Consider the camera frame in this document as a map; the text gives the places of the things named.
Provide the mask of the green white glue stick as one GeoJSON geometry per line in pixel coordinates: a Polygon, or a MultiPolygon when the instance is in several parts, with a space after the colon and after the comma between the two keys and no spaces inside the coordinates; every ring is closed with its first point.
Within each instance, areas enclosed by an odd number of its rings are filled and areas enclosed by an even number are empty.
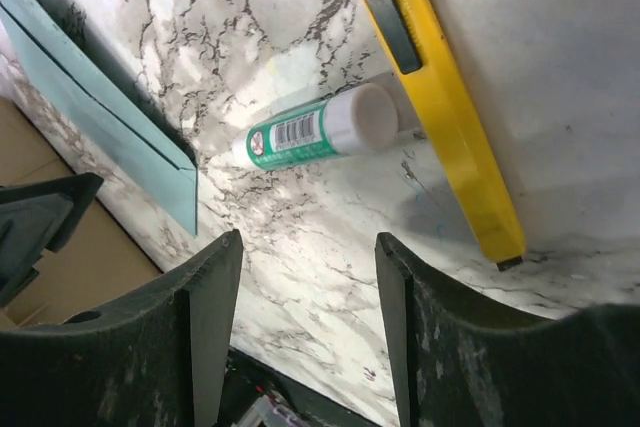
{"type": "Polygon", "coordinates": [[[366,83],[328,99],[285,110],[234,140],[236,164],[274,171],[390,147],[399,115],[382,87],[366,83]]]}

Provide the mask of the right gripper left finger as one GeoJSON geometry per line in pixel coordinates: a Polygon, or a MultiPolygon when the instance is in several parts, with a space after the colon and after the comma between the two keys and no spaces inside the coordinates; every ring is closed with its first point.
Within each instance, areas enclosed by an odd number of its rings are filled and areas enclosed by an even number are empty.
{"type": "Polygon", "coordinates": [[[215,424],[242,259],[241,234],[232,230],[64,323],[3,332],[2,424],[215,424]]]}

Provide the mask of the teal envelope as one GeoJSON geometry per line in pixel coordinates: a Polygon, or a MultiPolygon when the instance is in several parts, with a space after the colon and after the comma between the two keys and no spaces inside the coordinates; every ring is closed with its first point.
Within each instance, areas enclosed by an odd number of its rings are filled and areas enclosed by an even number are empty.
{"type": "Polygon", "coordinates": [[[189,234],[197,169],[75,45],[36,0],[1,0],[1,21],[29,81],[189,234]]]}

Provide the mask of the yellow utility knife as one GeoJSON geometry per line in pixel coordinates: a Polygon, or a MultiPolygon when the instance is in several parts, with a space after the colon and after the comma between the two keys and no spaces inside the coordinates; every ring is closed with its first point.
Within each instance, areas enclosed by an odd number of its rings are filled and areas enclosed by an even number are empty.
{"type": "Polygon", "coordinates": [[[523,228],[431,1],[363,1],[483,254],[520,264],[523,228]]]}

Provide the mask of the tan plastic tool case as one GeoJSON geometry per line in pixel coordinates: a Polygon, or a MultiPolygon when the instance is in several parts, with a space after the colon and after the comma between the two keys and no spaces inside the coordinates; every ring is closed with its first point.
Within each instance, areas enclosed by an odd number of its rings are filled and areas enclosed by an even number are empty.
{"type": "Polygon", "coordinates": [[[1,328],[60,324],[159,269],[10,100],[1,101],[1,328]]]}

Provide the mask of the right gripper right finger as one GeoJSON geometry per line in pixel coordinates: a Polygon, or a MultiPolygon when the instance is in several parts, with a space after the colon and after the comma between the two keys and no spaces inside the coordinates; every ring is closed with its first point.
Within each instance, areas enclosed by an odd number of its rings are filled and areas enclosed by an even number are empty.
{"type": "Polygon", "coordinates": [[[375,263],[404,426],[635,426],[639,310],[604,304],[558,320],[502,304],[389,233],[375,263]]]}

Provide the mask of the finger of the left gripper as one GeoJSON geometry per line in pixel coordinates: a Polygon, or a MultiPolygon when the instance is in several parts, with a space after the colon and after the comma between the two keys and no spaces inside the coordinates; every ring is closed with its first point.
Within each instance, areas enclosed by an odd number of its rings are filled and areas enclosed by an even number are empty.
{"type": "Polygon", "coordinates": [[[43,251],[66,245],[102,184],[84,173],[1,189],[2,306],[39,275],[43,251]]]}

